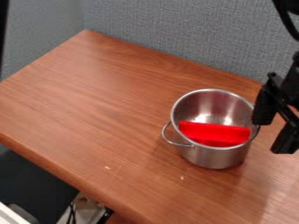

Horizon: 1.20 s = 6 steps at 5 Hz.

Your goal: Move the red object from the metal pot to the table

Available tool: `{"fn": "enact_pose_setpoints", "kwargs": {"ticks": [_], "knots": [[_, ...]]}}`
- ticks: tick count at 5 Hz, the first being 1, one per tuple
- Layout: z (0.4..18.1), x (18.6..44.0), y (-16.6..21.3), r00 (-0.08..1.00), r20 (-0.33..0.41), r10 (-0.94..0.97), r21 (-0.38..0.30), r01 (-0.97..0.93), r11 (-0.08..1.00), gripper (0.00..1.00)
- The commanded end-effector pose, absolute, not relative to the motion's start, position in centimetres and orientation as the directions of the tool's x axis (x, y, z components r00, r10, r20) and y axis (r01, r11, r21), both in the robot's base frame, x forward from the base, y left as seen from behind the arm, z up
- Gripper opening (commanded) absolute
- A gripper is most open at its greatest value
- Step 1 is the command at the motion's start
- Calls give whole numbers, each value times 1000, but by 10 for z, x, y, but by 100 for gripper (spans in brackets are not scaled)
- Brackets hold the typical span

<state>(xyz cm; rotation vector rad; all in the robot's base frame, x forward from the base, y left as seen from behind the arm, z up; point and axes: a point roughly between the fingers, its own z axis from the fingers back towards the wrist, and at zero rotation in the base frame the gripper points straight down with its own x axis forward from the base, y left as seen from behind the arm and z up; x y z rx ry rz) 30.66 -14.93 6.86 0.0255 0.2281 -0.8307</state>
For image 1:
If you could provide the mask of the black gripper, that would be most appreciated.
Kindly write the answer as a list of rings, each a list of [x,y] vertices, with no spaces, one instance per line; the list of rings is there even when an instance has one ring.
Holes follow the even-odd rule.
[[[266,82],[256,96],[252,112],[254,125],[269,125],[278,114],[288,122],[280,130],[270,151],[274,154],[293,154],[299,150],[299,52],[293,55],[293,63],[284,78],[276,73],[266,75]]]

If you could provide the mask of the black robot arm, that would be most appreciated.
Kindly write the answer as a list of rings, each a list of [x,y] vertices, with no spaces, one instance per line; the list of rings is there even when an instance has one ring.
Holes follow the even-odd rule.
[[[272,0],[278,17],[292,38],[299,42],[299,30],[289,15],[299,16],[299,0]],[[299,51],[293,54],[293,63],[286,75],[281,78],[276,73],[266,74],[254,101],[250,121],[254,125],[269,125],[276,115],[284,119],[270,151],[274,154],[293,154],[299,150]]]

